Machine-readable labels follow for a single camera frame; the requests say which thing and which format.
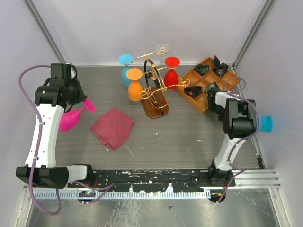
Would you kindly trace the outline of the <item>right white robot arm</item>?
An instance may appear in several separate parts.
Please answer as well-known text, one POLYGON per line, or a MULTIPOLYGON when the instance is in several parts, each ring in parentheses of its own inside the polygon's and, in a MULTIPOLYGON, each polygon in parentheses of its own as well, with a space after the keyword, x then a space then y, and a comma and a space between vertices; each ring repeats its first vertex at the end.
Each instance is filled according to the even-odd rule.
POLYGON ((224 141, 208 168, 208 182, 219 186, 232 178, 234 159, 242 144, 258 129, 255 101, 244 100, 229 91, 207 91, 208 109, 223 123, 224 141))

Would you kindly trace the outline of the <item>pink wine glass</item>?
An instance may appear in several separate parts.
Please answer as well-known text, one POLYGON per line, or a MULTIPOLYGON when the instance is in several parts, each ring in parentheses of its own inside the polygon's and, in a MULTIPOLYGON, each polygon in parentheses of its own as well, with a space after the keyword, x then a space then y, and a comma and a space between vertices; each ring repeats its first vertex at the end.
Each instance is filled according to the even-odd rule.
POLYGON ((59 124, 59 130, 63 132, 68 132, 70 129, 72 129, 75 125, 78 124, 81 114, 84 110, 95 112, 95 106, 89 99, 84 100, 83 104, 83 108, 77 110, 70 110, 69 112, 64 113, 62 115, 59 124))

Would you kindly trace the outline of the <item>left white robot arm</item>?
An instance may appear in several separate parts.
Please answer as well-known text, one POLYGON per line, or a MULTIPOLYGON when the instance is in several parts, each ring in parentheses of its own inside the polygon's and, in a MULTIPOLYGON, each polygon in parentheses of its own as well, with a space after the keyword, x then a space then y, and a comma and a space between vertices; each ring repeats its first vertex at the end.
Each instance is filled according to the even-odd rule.
POLYGON ((35 91, 31 100, 36 114, 32 145, 23 167, 16 168, 16 177, 31 187, 63 189, 69 183, 83 187, 94 184, 90 164, 57 167, 55 148, 58 131, 68 132, 80 120, 82 111, 95 111, 77 78, 76 67, 69 63, 52 63, 50 77, 35 91))

